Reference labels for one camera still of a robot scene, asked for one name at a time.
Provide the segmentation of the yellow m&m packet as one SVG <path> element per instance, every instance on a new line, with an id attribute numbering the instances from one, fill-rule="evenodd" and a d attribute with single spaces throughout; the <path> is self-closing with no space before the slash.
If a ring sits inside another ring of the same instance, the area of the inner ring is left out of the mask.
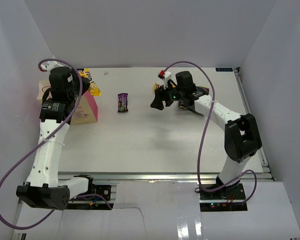
<path id="1" fill-rule="evenodd" d="M 154 94 L 161 94 L 164 90 L 164 85 L 160 85 L 158 83 L 154 84 Z"/>
<path id="2" fill-rule="evenodd" d="M 84 92 L 88 91 L 90 95 L 99 97 L 102 95 L 101 90 L 94 82 L 89 68 L 78 68 L 79 74 L 83 81 Z"/>

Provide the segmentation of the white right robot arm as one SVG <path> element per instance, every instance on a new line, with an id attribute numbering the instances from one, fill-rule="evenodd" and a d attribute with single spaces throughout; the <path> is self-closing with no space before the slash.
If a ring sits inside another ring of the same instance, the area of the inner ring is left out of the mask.
<path id="1" fill-rule="evenodd" d="M 255 117 L 250 114 L 240 114 L 230 110 L 213 99 L 211 90 L 198 87 L 193 82 L 189 71 L 181 71 L 172 81 L 169 71 L 160 71 L 158 78 L 163 85 L 155 89 L 151 108 L 162 111 L 173 102 L 197 114 L 206 116 L 224 132 L 224 150 L 226 160 L 221 172 L 216 178 L 215 188 L 210 191 L 226 200 L 234 193 L 243 168 L 251 157 L 262 147 L 262 141 Z"/>

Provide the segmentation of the purple M&M packet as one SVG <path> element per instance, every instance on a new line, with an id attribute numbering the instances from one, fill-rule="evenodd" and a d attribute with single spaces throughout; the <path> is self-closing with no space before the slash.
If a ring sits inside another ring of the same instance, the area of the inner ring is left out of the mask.
<path id="1" fill-rule="evenodd" d="M 118 113 L 128 112 L 128 93 L 119 93 L 118 97 Z"/>

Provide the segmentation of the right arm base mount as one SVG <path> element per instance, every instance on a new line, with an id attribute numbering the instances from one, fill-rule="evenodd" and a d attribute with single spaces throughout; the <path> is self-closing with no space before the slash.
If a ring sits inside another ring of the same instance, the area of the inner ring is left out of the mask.
<path id="1" fill-rule="evenodd" d="M 199 206 L 202 213 L 214 212 L 245 212 L 248 210 L 244 187 L 239 183 L 229 191 L 206 192 L 197 187 L 194 190 L 199 194 Z"/>

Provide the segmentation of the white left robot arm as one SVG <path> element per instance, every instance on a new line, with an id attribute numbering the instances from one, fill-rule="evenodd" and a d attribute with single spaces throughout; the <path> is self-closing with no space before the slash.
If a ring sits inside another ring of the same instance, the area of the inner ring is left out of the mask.
<path id="1" fill-rule="evenodd" d="M 63 142 L 70 128 L 71 118 L 89 86 L 87 78 L 79 79 L 75 70 L 57 65 L 49 70 L 50 87 L 42 96 L 39 143 L 29 176 L 16 189 L 17 197 L 32 208 L 63 211 L 69 200 L 80 195 L 89 200 L 96 187 L 87 176 L 75 176 L 59 184 L 58 168 Z"/>

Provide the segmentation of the beige and pink paper bag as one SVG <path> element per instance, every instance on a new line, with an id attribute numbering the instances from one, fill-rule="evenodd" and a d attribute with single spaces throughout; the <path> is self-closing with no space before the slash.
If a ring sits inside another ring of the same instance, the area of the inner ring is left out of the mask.
<path id="1" fill-rule="evenodd" d="M 37 100 L 41 104 L 44 92 L 50 87 L 48 79 L 41 80 L 38 85 Z M 98 122 L 98 105 L 95 97 L 86 91 L 71 118 L 71 124 L 93 124 Z"/>

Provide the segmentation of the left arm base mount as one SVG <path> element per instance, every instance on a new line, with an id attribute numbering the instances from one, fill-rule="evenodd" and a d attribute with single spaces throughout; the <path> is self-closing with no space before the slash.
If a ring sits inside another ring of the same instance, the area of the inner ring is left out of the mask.
<path id="1" fill-rule="evenodd" d="M 87 192 L 70 199 L 66 210 L 109 211 L 114 205 L 111 203 L 111 193 L 111 185 L 92 184 Z"/>

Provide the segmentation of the yellow M&M packet back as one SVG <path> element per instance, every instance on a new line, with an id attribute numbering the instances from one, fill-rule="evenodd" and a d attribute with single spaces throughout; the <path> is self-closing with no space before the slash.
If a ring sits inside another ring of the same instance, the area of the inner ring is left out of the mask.
<path id="1" fill-rule="evenodd" d="M 161 94 L 164 90 L 164 85 L 160 85 L 158 83 L 154 84 L 154 94 Z"/>

